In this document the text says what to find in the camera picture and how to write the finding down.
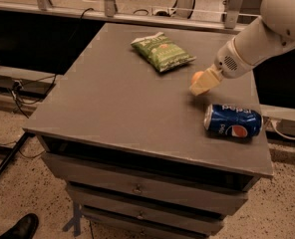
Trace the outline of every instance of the soda can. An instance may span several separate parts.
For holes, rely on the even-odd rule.
[[[262,116],[250,109],[210,105],[205,113],[204,125],[206,130],[222,135],[252,137],[261,132]]]

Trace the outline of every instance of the drawer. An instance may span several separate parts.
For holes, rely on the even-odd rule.
[[[100,209],[83,206],[81,213],[88,219],[108,226],[122,228],[136,232],[142,236],[152,236],[159,239],[203,239],[207,236],[172,227],[161,226],[146,221],[137,221],[122,215],[116,215]]]
[[[175,226],[206,235],[215,235],[222,227],[219,215],[178,208],[176,205],[165,205],[162,202],[143,201],[135,197],[116,194],[114,191],[94,190],[67,185],[67,192],[74,202],[99,209],[131,216],[137,220],[148,220],[156,223]]]
[[[43,160],[55,176],[68,181],[126,194],[232,215],[247,200],[236,190],[201,185],[172,177],[45,153]]]

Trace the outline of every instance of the wire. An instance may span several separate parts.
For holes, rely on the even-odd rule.
[[[44,94],[46,97],[48,96],[48,94],[49,94],[50,90],[52,89],[52,87],[55,85],[55,82],[56,82],[56,78],[57,78],[57,76],[58,76],[58,75],[54,75],[54,76],[52,76],[52,77],[54,78],[54,80],[52,81],[52,83],[51,83],[51,85],[49,86],[48,90],[47,90],[47,91],[45,92],[45,94]],[[38,100],[36,100],[36,101],[34,101],[34,102],[26,102],[26,101],[24,101],[24,100],[22,99],[21,103],[24,104],[24,105],[31,106],[31,105],[34,105],[35,103],[37,103],[37,102],[39,102],[39,101],[41,101],[41,100],[43,100],[43,99],[44,99],[44,98],[41,98],[41,99],[38,99]]]
[[[36,158],[36,157],[38,157],[38,156],[40,156],[40,155],[42,155],[43,153],[46,152],[45,150],[43,150],[42,152],[40,152],[40,153],[37,154],[37,155],[34,155],[34,156],[27,156],[27,155],[24,155],[24,154],[21,152],[20,149],[19,149],[18,151],[19,151],[19,153],[20,153],[23,157],[28,158],[28,159],[34,159],[34,158]]]
[[[90,225],[91,237],[92,237],[92,239],[95,239],[94,231],[92,229],[92,225],[91,225],[91,221],[90,220],[89,220],[89,225]]]
[[[19,109],[19,111],[21,112],[21,114],[23,114],[28,119],[29,117],[26,115],[26,113],[24,111],[22,111],[20,105],[18,104],[18,99],[16,97],[15,91],[14,90],[8,90],[8,91],[11,94],[12,99],[14,100],[14,102],[15,102],[17,108]]]
[[[280,136],[283,136],[284,138],[286,139],[292,139],[292,140],[295,140],[295,137],[291,137],[291,136],[288,136],[286,134],[283,134],[281,133],[278,129],[277,129],[277,123],[278,121],[275,120],[275,119],[271,119],[270,120],[270,123],[271,123],[271,126],[273,127],[274,131],[277,132]]]
[[[32,83],[36,83],[36,82],[40,82],[42,80],[45,80],[45,79],[50,79],[50,78],[53,78],[53,77],[56,77],[57,75],[53,75],[53,76],[48,76],[48,77],[44,77],[44,78],[40,78],[40,79],[37,79],[37,80],[34,80],[34,81],[29,81],[28,83],[24,83],[22,86],[26,86],[28,84],[32,84]]]
[[[80,25],[81,25],[81,21],[82,21],[84,15],[85,15],[85,13],[88,12],[88,11],[94,11],[94,10],[95,10],[94,8],[88,8],[88,9],[84,10],[84,12],[81,14],[81,16],[80,16],[80,18],[79,18],[79,24],[78,24],[77,28],[75,29],[75,31],[74,31],[74,32],[72,33],[72,35],[70,36],[70,38],[68,39],[67,43],[69,43],[69,42],[74,38],[75,34],[76,34],[77,31],[79,30]]]
[[[1,146],[7,146],[7,145],[10,145],[10,144],[14,144],[14,143],[17,143],[17,141],[14,140],[14,141],[7,142],[7,143],[0,143],[0,145],[1,145]]]
[[[83,11],[83,13],[81,14],[81,16],[80,16],[80,18],[79,18],[79,24],[78,24],[78,26],[76,27],[76,29],[74,30],[74,32],[73,32],[73,33],[70,35],[70,37],[68,38],[67,46],[66,46],[66,47],[68,47],[69,42],[75,37],[76,33],[77,33],[78,30],[80,29],[81,22],[82,22],[82,19],[83,19],[85,13],[88,12],[88,11],[94,11],[94,10],[95,10],[94,8],[88,8],[88,9],[86,9],[86,10]],[[60,59],[60,61],[59,61],[58,68],[60,68],[60,66],[61,66],[62,59],[63,59],[63,55],[62,55],[62,57],[61,57],[61,59]],[[38,79],[38,80],[34,80],[34,81],[30,81],[30,82],[28,82],[28,83],[25,83],[25,84],[23,84],[22,86],[26,86],[26,85],[31,84],[31,83],[40,82],[40,81],[45,80],[45,79],[54,78],[53,81],[52,81],[52,83],[51,83],[51,85],[49,86],[48,90],[47,90],[47,91],[45,92],[45,94],[44,94],[44,96],[47,97],[48,94],[49,94],[49,92],[51,91],[51,89],[52,89],[52,88],[54,87],[54,85],[55,85],[55,82],[56,82],[56,78],[57,78],[57,76],[58,76],[58,74],[55,74],[54,76],[44,77],[44,78],[41,78],[41,79]],[[34,102],[26,102],[26,101],[24,101],[24,100],[21,98],[22,101],[21,101],[20,103],[21,103],[21,104],[24,104],[24,105],[31,106],[31,105],[34,105],[35,103],[37,103],[37,102],[39,102],[39,101],[41,101],[41,100],[43,100],[43,99],[44,99],[44,98],[38,99],[38,100],[36,100],[36,101],[34,101]]]

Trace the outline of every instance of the green chip bag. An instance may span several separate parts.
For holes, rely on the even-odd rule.
[[[165,72],[196,59],[176,45],[163,32],[153,36],[136,38],[131,45],[139,51],[159,72]]]

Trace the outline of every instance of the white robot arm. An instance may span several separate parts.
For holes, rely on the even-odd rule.
[[[295,49],[295,0],[263,0],[261,16],[217,53],[214,64],[191,85],[202,94],[224,78],[238,78],[265,60]]]

